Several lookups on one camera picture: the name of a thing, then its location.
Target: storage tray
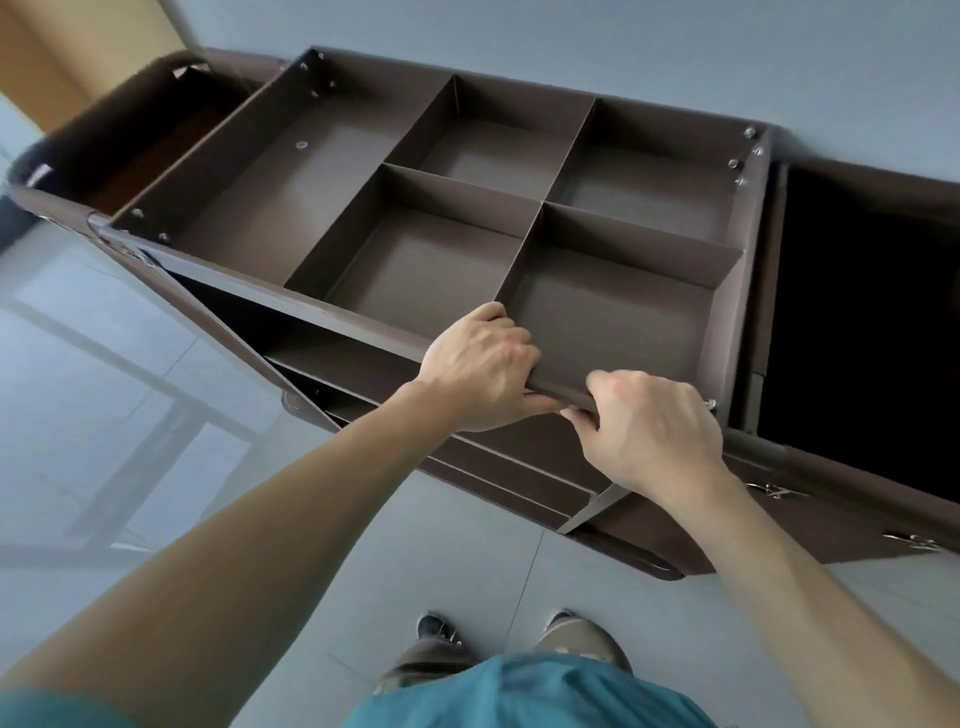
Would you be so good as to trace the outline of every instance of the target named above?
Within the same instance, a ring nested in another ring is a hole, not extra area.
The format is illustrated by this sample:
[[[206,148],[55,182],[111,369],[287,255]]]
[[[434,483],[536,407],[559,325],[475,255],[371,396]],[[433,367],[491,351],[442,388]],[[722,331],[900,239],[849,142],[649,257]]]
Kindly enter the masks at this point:
[[[770,142],[746,120],[310,50],[110,226],[413,360],[497,299],[543,351],[531,388],[592,407],[590,370],[644,369],[694,383],[723,423]]]

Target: cabinet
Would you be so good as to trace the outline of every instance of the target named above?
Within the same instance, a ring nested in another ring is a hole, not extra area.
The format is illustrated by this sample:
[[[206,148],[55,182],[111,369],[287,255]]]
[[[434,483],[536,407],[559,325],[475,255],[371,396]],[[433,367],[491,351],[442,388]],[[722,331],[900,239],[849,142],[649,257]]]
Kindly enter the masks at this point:
[[[592,409],[591,369],[695,384],[732,468],[821,560],[957,547],[956,477],[922,445],[957,434],[960,405],[892,396],[876,365],[957,382],[957,188],[789,167],[775,136],[341,51],[203,51],[144,69],[11,182],[320,426],[371,411],[498,300],[543,351],[535,391]],[[422,468],[659,578],[710,570],[556,415],[459,433]]]

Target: metal latch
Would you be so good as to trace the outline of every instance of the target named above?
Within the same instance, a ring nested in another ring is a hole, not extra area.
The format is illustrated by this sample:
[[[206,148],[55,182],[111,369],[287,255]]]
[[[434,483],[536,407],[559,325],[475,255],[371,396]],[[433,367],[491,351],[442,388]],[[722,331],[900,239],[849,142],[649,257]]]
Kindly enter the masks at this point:
[[[927,539],[923,536],[918,536],[915,533],[907,535],[903,533],[887,531],[883,534],[883,538],[899,541],[902,544],[907,544],[911,548],[917,549],[918,551],[930,551],[931,553],[944,553],[946,551],[945,548],[940,546],[940,544],[933,539]]]
[[[757,485],[756,483],[744,483],[748,488],[753,488],[756,491],[760,491],[765,496],[775,498],[776,500],[781,500],[784,496],[799,496],[799,497],[809,497],[806,493],[801,493],[800,491],[791,491],[789,488],[783,488],[780,485],[773,485],[771,483],[764,483],[763,485]]]

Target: drawer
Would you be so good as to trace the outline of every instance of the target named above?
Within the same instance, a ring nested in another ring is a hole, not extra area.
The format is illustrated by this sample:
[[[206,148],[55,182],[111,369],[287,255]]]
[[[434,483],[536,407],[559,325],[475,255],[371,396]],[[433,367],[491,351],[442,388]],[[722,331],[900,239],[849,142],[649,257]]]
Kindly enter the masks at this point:
[[[772,180],[732,423],[940,498],[960,533],[960,184],[824,160]]]

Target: floor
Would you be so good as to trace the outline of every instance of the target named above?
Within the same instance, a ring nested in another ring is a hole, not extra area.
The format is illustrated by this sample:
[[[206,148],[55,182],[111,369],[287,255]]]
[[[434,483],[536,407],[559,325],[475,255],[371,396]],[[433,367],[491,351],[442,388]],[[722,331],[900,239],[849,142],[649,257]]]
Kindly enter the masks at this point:
[[[79,238],[0,256],[0,669],[197,520],[328,436]],[[960,558],[835,572],[960,678]],[[714,577],[665,583],[414,473],[350,554],[238,726],[336,726],[435,609],[481,655],[526,649],[558,607],[720,726],[803,711]]]

